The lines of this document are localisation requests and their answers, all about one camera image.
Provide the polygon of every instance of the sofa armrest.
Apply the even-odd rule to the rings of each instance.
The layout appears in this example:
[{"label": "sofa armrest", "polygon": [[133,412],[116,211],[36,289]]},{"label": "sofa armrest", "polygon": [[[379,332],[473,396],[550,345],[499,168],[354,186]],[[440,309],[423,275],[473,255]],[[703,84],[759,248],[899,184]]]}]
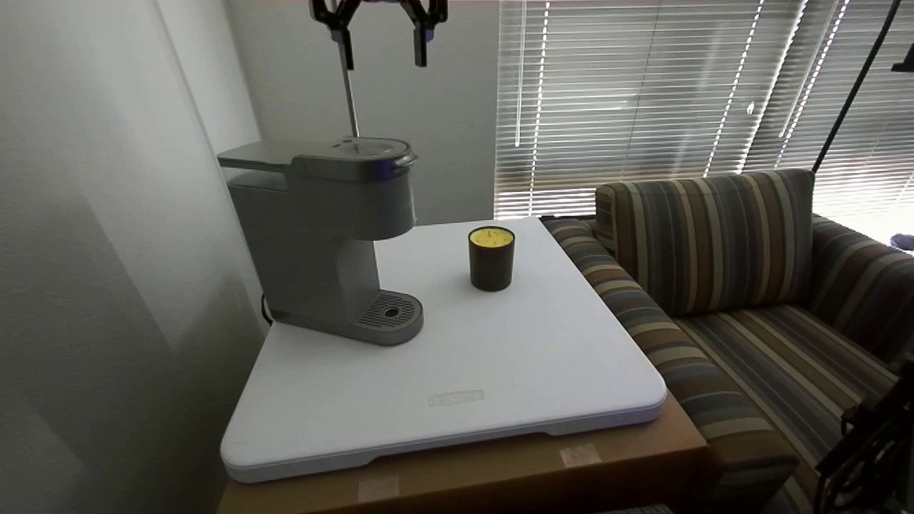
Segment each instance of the sofa armrest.
[{"label": "sofa armrest", "polygon": [[914,358],[914,258],[829,216],[813,219],[810,311],[887,369]]},{"label": "sofa armrest", "polygon": [[764,506],[796,465],[784,439],[596,243],[590,219],[544,216],[542,222],[707,439],[713,472],[700,508],[716,512],[730,506],[746,512],[746,506]]}]

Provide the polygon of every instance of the window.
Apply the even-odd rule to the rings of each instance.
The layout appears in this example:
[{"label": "window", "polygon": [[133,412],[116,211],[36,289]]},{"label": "window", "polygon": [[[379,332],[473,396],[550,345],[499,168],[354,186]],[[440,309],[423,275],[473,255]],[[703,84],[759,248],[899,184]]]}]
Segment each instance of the window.
[{"label": "window", "polygon": [[[503,0],[496,216],[593,211],[604,178],[810,168],[886,11],[887,0]],[[914,201],[914,75],[887,71],[911,21],[897,15],[823,164],[823,214]]]}]

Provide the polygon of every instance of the floor lamp pole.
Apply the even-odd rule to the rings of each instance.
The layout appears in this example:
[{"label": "floor lamp pole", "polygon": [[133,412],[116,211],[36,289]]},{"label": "floor lamp pole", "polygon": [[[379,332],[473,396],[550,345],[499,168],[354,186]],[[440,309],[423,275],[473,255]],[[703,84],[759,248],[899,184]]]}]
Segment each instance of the floor lamp pole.
[{"label": "floor lamp pole", "polygon": [[853,84],[853,88],[851,88],[851,95],[849,95],[846,106],[840,109],[840,115],[837,115],[837,121],[833,121],[831,131],[829,131],[829,141],[826,141],[826,146],[823,146],[823,151],[820,151],[817,164],[810,166],[810,172],[813,172],[813,175],[820,172],[820,166],[823,166],[823,159],[826,159],[826,155],[829,155],[829,149],[831,149],[831,142],[833,142],[833,138],[837,138],[840,125],[846,124],[846,115],[849,115],[849,112],[851,112],[851,106],[853,106],[853,96],[857,96],[857,91],[860,91],[860,86],[861,86],[861,79],[864,79],[869,69],[871,69],[871,66],[874,66],[874,61],[877,61],[877,55],[879,55],[879,49],[881,49],[881,41],[886,41],[886,34],[887,34],[887,28],[890,28],[890,21],[893,21],[893,15],[897,15],[897,6],[899,6],[899,2],[901,2],[901,0],[890,0],[890,8],[887,8],[886,22],[881,22],[881,32],[879,32],[879,36],[877,36],[874,49],[869,51],[869,58],[864,58],[864,64],[861,64],[861,69],[860,69],[860,75],[857,75],[857,84]]}]

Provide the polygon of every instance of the striped sofa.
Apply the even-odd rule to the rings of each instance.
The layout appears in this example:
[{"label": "striped sofa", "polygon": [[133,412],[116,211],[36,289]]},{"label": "striped sofa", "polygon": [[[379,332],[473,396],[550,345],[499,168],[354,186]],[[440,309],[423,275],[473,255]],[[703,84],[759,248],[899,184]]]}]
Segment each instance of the striped sofa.
[{"label": "striped sofa", "polygon": [[914,259],[810,214],[807,172],[604,184],[542,216],[710,448],[700,512],[810,512],[840,413],[914,355]]}]

